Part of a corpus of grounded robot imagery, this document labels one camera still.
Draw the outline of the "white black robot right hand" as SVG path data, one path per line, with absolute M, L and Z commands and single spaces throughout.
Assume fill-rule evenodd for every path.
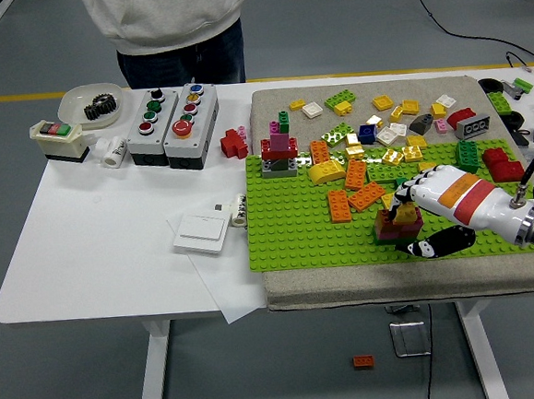
M 429 259 L 445 257 L 472 246 L 480 229 L 521 247 L 534 244 L 534 202 L 511 201 L 507 191 L 470 172 L 449 165 L 430 168 L 399 185 L 389 217 L 395 218 L 401 205 L 412 202 L 453 225 L 396 249 Z

